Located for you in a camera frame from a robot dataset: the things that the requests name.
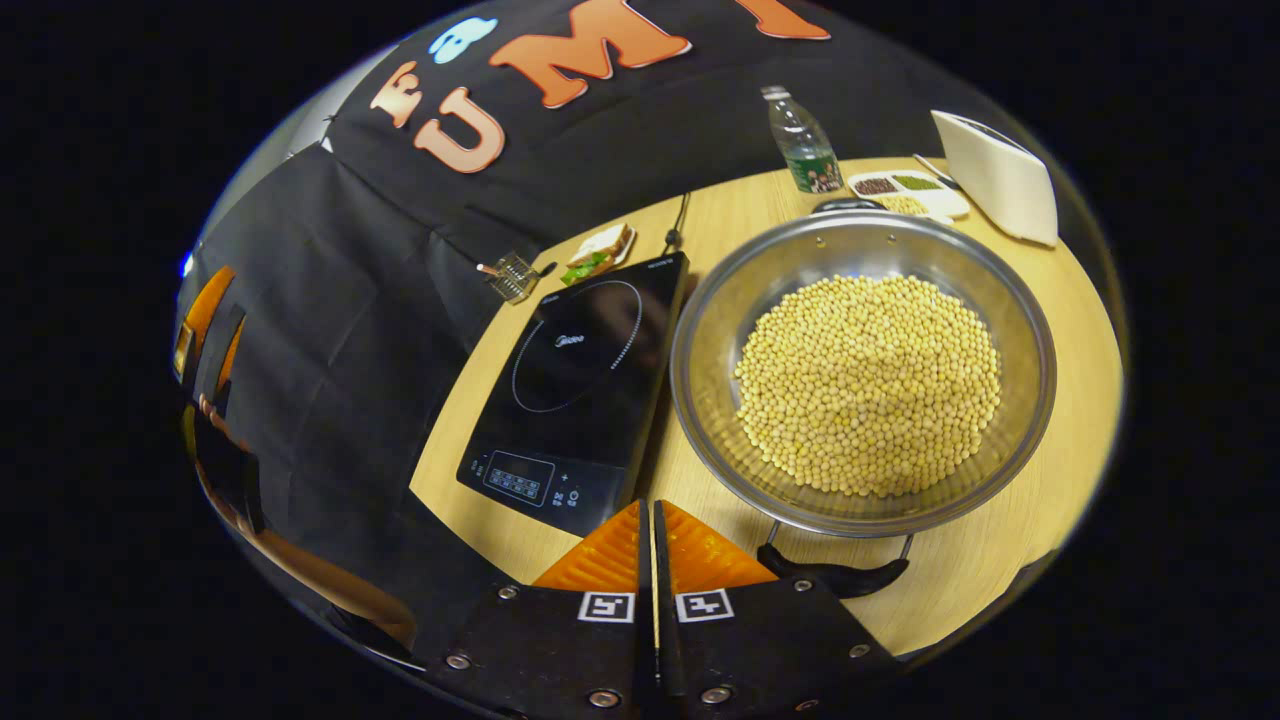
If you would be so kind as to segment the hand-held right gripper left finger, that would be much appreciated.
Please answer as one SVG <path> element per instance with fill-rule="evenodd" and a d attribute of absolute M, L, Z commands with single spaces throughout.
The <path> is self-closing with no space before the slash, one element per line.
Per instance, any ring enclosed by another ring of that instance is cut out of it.
<path fill-rule="evenodd" d="M 451 639 L 425 657 L 431 687 L 493 716 L 643 716 L 657 697 L 650 518 L 635 530 L 627 591 L 495 585 Z"/>

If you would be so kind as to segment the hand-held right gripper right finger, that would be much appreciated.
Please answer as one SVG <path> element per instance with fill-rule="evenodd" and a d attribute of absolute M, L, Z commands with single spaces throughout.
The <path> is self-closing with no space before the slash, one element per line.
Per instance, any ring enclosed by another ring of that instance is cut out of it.
<path fill-rule="evenodd" d="M 852 716 L 902 665 L 846 609 L 882 591 L 879 568 L 791 562 L 765 544 L 769 582 L 675 588 L 675 506 L 654 503 L 657 716 Z"/>

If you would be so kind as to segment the black induction cooktop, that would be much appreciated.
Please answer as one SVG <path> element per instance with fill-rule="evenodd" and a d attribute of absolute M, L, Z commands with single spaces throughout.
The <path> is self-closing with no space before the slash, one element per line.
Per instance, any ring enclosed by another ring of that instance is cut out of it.
<path fill-rule="evenodd" d="M 628 505 L 689 282 L 676 251 L 544 297 L 515 341 L 456 473 L 585 537 Z"/>

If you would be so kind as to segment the pile of soybeans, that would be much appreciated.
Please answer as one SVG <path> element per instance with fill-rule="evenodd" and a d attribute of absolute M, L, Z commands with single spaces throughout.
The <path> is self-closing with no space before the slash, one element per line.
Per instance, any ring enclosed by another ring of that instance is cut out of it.
<path fill-rule="evenodd" d="M 733 378 L 756 455 L 795 486 L 915 495 L 983 445 L 1004 357 L 959 297 L 914 275 L 831 275 L 759 316 Z"/>

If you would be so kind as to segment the steel pot with black handles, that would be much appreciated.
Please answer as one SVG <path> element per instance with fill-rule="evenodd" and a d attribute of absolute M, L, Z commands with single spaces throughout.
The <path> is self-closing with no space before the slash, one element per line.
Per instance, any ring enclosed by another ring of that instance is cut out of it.
<path fill-rule="evenodd" d="M 785 487 L 783 473 L 748 456 L 733 413 L 732 365 L 755 320 L 824 272 L 879 279 L 919 275 L 968 304 L 1000 354 L 1005 396 L 974 462 L 916 498 L 823 498 Z M 906 537 L 993 498 L 1030 461 L 1050 424 L 1059 359 L 1050 323 L 1014 269 L 980 242 L 927 219 L 876 209 L 814 213 L 748 241 L 701 279 L 671 350 L 675 413 L 692 451 L 730 492 L 785 525 L 844 538 Z"/>

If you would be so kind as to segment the black backdrop cloth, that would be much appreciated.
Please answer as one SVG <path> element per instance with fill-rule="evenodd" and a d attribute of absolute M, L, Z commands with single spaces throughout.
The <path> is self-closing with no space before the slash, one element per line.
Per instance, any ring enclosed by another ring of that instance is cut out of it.
<path fill-rule="evenodd" d="M 475 261 L 532 259 L 681 191 L 781 168 L 759 90 L 794 91 L 844 159 L 940 150 L 977 87 L 809 0 L 485 0 L 401 40 L 326 128 L 260 167 L 195 247 L 178 316 L 221 269 L 244 310 L 227 421 L 256 452 L 250 557 L 332 628 L 360 620 L 270 544 L 316 555 L 445 642 L 499 571 L 410 492 L 500 301 Z"/>

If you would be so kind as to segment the sandwich with lettuce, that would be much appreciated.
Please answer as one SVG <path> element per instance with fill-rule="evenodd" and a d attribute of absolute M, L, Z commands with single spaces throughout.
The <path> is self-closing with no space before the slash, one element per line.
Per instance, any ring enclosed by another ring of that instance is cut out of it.
<path fill-rule="evenodd" d="M 559 281 L 564 286 L 572 286 L 608 272 L 627 258 L 635 237 L 636 231 L 626 223 L 607 227 L 588 237 L 567 261 Z"/>

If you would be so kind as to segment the white divided bean dish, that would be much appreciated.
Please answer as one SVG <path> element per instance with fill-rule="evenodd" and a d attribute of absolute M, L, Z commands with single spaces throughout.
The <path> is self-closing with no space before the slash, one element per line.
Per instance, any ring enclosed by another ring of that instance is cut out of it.
<path fill-rule="evenodd" d="M 951 222 L 968 217 L 972 205 L 941 178 L 916 170 L 868 172 L 847 178 L 855 197 L 877 202 L 897 214 Z"/>

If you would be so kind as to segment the clear plastic water bottle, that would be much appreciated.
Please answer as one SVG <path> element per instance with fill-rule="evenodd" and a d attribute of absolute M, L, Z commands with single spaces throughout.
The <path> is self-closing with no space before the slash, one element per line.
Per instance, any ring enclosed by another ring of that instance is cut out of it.
<path fill-rule="evenodd" d="M 782 86 L 760 90 L 768 119 L 796 190 L 823 195 L 845 188 L 840 161 L 820 123 Z"/>

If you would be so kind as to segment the white toaster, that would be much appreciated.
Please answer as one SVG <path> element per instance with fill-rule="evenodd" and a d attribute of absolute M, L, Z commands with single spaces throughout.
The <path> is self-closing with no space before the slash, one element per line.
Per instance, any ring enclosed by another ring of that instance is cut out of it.
<path fill-rule="evenodd" d="M 1059 210 L 1046 164 L 1006 135 L 932 110 L 950 176 L 989 220 L 1016 240 L 1055 247 Z"/>

